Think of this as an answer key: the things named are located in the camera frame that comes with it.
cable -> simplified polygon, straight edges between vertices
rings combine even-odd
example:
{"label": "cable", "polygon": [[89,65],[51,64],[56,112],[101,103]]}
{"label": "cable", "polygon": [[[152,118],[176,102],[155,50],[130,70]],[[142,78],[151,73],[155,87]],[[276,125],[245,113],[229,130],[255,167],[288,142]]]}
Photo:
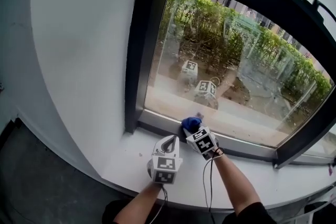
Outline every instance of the cable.
{"label": "cable", "polygon": [[216,154],[218,154],[218,150],[222,150],[221,148],[218,148],[214,151],[214,154],[212,155],[211,159],[211,167],[210,167],[210,190],[211,190],[211,196],[210,196],[210,207],[209,207],[209,212],[211,213],[211,205],[212,205],[212,167],[213,167],[213,162],[214,162],[214,157]]}
{"label": "cable", "polygon": [[159,213],[161,212],[161,209],[164,205],[167,206],[168,204],[168,192],[167,190],[163,187],[162,185],[162,191],[163,191],[163,194],[164,194],[164,203],[161,205],[161,207],[159,208],[158,212],[156,213],[155,217],[153,218],[153,220],[149,223],[149,224],[152,224],[154,222],[154,220],[156,219],[156,217],[159,215]]}
{"label": "cable", "polygon": [[210,213],[213,224],[216,224],[214,215],[211,213],[211,205],[212,205],[212,167],[213,167],[213,163],[214,163],[214,160],[212,159],[211,160],[211,167],[210,167],[210,193],[211,193],[211,196],[210,196],[209,213]]}
{"label": "cable", "polygon": [[203,187],[204,187],[204,194],[205,194],[205,203],[206,203],[206,207],[207,207],[207,208],[209,208],[209,205],[208,205],[208,201],[207,201],[206,189],[205,189],[205,183],[204,183],[205,168],[206,168],[206,166],[208,165],[209,162],[211,162],[211,161],[213,161],[213,160],[215,160],[215,159],[217,159],[217,158],[219,158],[219,157],[221,157],[221,155],[209,159],[209,160],[207,161],[207,163],[205,164],[204,169],[203,169]]}

white window sill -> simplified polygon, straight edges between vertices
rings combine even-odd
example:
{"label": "white window sill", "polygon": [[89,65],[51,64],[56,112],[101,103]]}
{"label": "white window sill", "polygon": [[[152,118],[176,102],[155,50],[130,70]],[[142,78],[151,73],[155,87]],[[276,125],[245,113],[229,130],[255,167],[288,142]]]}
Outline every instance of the white window sill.
{"label": "white window sill", "polygon": [[[137,129],[133,135],[125,134],[116,146],[117,150],[113,151],[102,178],[120,187],[140,192],[150,182],[146,165],[155,143],[161,138],[143,129]],[[205,160],[185,143],[180,145],[180,157],[183,158],[183,164],[175,183],[166,185],[169,202],[206,208],[202,181]],[[275,170],[271,163],[230,158],[251,181],[267,208],[308,197],[336,181],[336,169],[329,176],[327,166],[287,165]],[[209,191],[209,165],[206,175]],[[213,190],[212,207],[232,209],[217,169],[213,170]]]}

black window frame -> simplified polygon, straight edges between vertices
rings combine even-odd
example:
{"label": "black window frame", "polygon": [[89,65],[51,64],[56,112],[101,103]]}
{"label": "black window frame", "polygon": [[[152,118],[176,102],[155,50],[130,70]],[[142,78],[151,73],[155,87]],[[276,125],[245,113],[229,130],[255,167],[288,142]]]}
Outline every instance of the black window frame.
{"label": "black window frame", "polygon": [[[331,79],[336,81],[333,68],[336,42],[323,24],[322,16],[305,0],[236,0],[257,10],[272,22],[281,25],[305,46],[323,65]],[[125,79],[125,131],[133,133],[137,127],[160,135],[176,134],[185,141],[180,122],[148,111],[144,107],[152,59],[166,0],[135,0],[129,34]],[[313,144],[321,139],[336,122],[336,91],[331,90],[328,98],[308,121],[279,147],[271,148],[217,134],[225,140],[228,154],[262,159],[273,162],[275,168],[286,164],[321,165],[331,163],[331,158],[305,155]]]}

floor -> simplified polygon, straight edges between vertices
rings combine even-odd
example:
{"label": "floor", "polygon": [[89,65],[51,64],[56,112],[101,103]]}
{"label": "floor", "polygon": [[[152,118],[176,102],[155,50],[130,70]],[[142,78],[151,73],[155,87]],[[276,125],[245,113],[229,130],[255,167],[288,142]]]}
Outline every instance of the floor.
{"label": "floor", "polygon": [[[287,219],[317,196],[269,213],[276,221]],[[63,161],[24,125],[12,131],[0,151],[0,209],[10,219],[8,223],[101,223],[109,202],[127,198]],[[171,223],[212,223],[204,211],[167,210]],[[216,223],[222,223],[226,215],[214,216]],[[0,210],[0,223],[3,217]]]}

blue cloth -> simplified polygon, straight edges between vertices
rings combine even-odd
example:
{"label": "blue cloth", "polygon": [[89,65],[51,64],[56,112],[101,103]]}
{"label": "blue cloth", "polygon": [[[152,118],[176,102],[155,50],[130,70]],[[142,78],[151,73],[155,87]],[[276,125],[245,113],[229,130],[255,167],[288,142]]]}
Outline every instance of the blue cloth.
{"label": "blue cloth", "polygon": [[181,125],[183,128],[187,129],[190,133],[194,134],[198,131],[198,128],[202,120],[197,117],[189,117],[182,120]]}

